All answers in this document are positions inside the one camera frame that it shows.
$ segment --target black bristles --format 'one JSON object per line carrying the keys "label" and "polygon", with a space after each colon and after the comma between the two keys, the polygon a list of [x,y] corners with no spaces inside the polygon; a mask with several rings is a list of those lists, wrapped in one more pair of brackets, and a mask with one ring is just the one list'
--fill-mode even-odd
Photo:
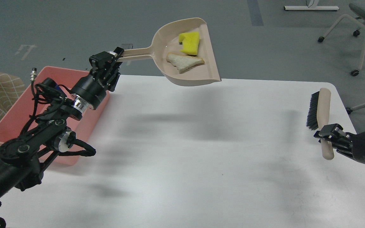
{"label": "black bristles", "polygon": [[317,111],[317,101],[319,99],[319,91],[311,95],[310,110],[307,117],[307,127],[314,131],[318,128],[316,111]]}

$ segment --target pink plastic bin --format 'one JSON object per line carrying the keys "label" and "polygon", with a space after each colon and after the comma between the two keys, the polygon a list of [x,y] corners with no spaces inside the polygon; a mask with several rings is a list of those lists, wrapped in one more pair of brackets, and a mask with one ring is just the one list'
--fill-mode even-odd
{"label": "pink plastic bin", "polygon": [[[57,84],[63,84],[71,89],[80,78],[87,75],[87,71],[77,71],[59,67],[46,66],[42,69],[42,71],[40,71],[39,75],[36,78],[35,84],[42,82],[46,78],[51,78]],[[0,121],[0,146],[4,142],[19,136],[21,129],[29,120],[29,115],[31,115],[33,112],[32,98],[32,91],[30,90],[29,86],[15,102],[12,108],[6,113],[4,118],[2,118],[2,120]],[[98,108],[96,110],[87,109],[83,114],[83,118],[81,119],[81,121],[76,121],[72,118],[67,119],[67,126],[70,127],[71,130],[76,132],[77,139],[83,140],[85,142],[88,140],[109,98],[109,92],[107,91],[107,96],[98,106]],[[39,105],[37,109],[37,114],[42,113],[46,108],[47,105]],[[81,150],[81,148],[78,146],[73,146],[70,149],[70,151],[77,150]],[[49,154],[41,157],[41,161],[45,160]],[[54,162],[66,165],[74,165],[78,159],[79,156],[65,156],[57,157]]]}

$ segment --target brush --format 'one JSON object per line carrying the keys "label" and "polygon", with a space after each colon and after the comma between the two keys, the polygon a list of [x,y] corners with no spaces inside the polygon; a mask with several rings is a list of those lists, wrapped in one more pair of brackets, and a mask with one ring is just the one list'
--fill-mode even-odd
{"label": "brush", "polygon": [[[311,95],[310,109],[307,117],[307,127],[314,131],[322,129],[329,123],[330,111],[330,90],[321,88],[318,92]],[[332,160],[335,157],[332,144],[326,140],[320,140],[322,147],[322,156],[326,160]]]}

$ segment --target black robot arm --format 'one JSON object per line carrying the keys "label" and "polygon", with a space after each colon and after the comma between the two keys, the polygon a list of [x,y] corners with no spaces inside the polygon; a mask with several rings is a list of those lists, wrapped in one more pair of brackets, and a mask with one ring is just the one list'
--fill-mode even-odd
{"label": "black robot arm", "polygon": [[[68,90],[73,99],[66,97],[50,78],[35,86],[32,81],[31,88],[35,100],[33,115],[17,138],[0,146],[0,197],[13,187],[24,191],[41,184],[43,172],[57,156],[95,155],[95,149],[78,140],[75,132],[67,127],[67,118],[81,120],[87,108],[95,110],[100,105],[107,90],[114,91],[122,63],[117,62],[117,59],[122,53],[123,49],[117,47],[113,52],[101,52],[91,56],[90,73]],[[36,69],[33,69],[31,75],[35,74]],[[42,114],[36,115],[38,102],[49,106]],[[33,122],[36,122],[37,126],[29,130]],[[68,152],[74,144],[85,150]],[[49,157],[40,162],[39,158],[50,151],[52,153]],[[0,227],[4,227],[4,224],[4,220],[0,218]]]}
{"label": "black robot arm", "polygon": [[338,153],[365,164],[365,132],[352,134],[343,132],[339,124],[329,124],[316,131],[314,137],[332,142]]}

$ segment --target dustpan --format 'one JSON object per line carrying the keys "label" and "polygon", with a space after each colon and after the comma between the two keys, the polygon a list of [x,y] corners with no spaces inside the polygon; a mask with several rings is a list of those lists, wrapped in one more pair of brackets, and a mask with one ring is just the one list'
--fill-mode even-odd
{"label": "dustpan", "polygon": [[[166,61],[166,57],[169,52],[182,54],[180,50],[183,46],[178,43],[178,35],[183,32],[200,33],[197,57],[203,58],[205,64],[193,67],[180,74],[176,67]],[[207,23],[201,18],[183,19],[164,25],[155,33],[149,47],[127,49],[124,51],[123,57],[118,59],[118,62],[143,59],[153,59],[162,74],[179,86],[200,86],[221,81]]]}

